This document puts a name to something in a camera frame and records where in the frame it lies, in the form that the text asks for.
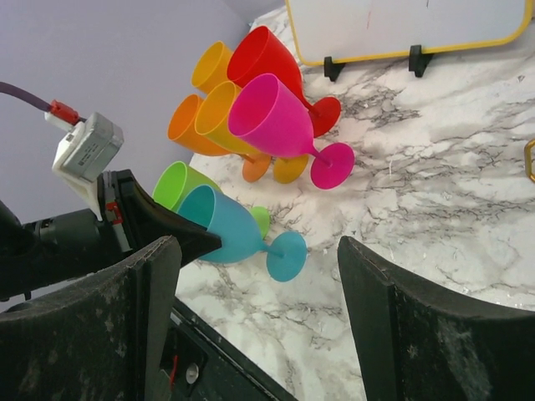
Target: light blue cup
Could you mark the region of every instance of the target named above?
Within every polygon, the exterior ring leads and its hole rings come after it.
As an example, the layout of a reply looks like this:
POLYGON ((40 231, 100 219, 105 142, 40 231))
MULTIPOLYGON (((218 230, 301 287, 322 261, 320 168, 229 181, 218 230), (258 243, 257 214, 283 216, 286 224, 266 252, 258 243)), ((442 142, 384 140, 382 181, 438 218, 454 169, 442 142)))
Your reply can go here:
POLYGON ((271 246, 267 245, 251 213, 208 185, 197 186, 190 192, 177 213, 221 237, 222 247, 202 256, 203 261, 235 263, 265 251, 267 271, 278 282, 292 280, 306 262, 307 245, 300 234, 287 231, 271 246))

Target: gray background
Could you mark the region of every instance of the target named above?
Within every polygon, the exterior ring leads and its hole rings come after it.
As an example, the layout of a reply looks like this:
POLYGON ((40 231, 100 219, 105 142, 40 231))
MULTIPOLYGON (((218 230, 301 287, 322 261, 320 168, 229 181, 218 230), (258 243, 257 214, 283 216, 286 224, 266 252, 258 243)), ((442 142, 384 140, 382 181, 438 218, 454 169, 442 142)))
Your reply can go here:
MULTIPOLYGON (((255 17, 282 4, 2 0, 0 80, 114 121, 125 144, 110 169, 131 169, 151 193, 170 163, 191 158, 166 132, 176 106, 194 92, 198 58, 217 40, 235 48, 255 17)), ((22 222, 86 207, 50 170, 63 135, 42 112, 0 95, 0 199, 22 222)))

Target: magenta cup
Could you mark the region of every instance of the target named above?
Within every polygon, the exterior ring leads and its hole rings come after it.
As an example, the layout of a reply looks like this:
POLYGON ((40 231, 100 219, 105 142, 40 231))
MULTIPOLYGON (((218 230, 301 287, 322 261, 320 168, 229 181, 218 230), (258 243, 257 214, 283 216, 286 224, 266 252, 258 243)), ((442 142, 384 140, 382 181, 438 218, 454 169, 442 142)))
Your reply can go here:
POLYGON ((308 110, 274 74, 258 75, 237 96, 228 129, 240 140, 277 157, 309 154, 312 182, 323 190, 342 184, 354 166, 354 152, 336 143, 317 151, 308 110))

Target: silver bolt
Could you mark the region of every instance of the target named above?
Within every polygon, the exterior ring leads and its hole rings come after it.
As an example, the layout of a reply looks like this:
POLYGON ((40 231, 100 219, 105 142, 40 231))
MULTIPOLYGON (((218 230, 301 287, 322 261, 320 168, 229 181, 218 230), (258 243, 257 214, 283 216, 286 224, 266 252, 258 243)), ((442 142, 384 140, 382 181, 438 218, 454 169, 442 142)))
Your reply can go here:
POLYGON ((199 378, 199 367, 196 363, 192 363, 186 370, 186 381, 188 384, 193 384, 199 378))

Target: black cable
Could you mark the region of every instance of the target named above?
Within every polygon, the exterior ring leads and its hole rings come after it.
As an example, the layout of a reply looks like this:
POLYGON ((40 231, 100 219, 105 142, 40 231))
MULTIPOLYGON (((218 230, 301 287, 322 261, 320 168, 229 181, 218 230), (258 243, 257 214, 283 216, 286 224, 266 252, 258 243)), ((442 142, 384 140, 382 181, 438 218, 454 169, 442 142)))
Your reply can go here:
POLYGON ((37 109, 41 111, 44 111, 44 112, 50 111, 49 102, 45 102, 44 100, 38 98, 34 94, 30 94, 24 89, 20 89, 18 86, 8 84, 7 82, 0 82, 0 93, 9 94, 13 96, 14 98, 21 99, 23 102, 31 104, 33 107, 36 107, 37 109))

